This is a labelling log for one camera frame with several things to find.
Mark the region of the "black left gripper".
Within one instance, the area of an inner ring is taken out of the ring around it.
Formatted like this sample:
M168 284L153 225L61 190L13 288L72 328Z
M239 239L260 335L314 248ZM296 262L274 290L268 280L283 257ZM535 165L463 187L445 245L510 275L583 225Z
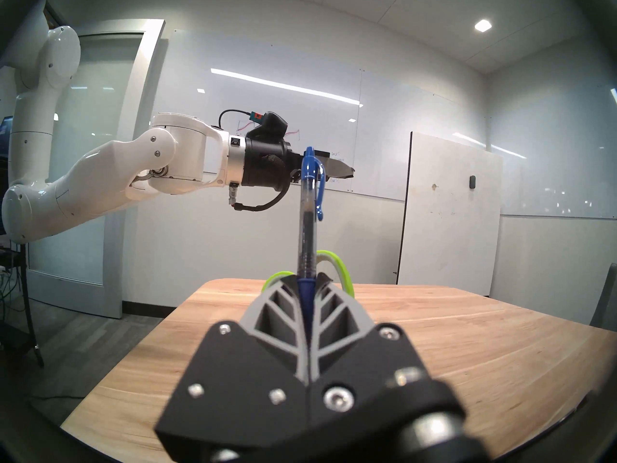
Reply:
M316 157L323 165L326 181L331 178L353 178L355 170L343 161L330 158L331 153L315 149L292 152L289 142L279 140L267 143L245 139L242 186L282 190L289 179L297 183L301 179L302 160L307 155Z

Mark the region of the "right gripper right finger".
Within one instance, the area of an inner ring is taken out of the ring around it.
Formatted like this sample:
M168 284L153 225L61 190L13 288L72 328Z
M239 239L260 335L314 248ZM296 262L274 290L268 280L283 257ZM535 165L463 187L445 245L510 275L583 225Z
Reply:
M307 338L307 415L360 420L375 404L378 416L403 421L464 421L452 389L432 379L411 341L394 323L375 323L362 305L325 273L316 278Z

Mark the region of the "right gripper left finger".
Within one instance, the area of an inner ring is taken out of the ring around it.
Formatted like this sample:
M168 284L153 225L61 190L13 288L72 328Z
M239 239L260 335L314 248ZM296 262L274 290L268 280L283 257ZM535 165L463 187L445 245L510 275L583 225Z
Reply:
M214 323L155 433L172 461L267 448L305 433L309 354L294 275L258 295L239 322Z

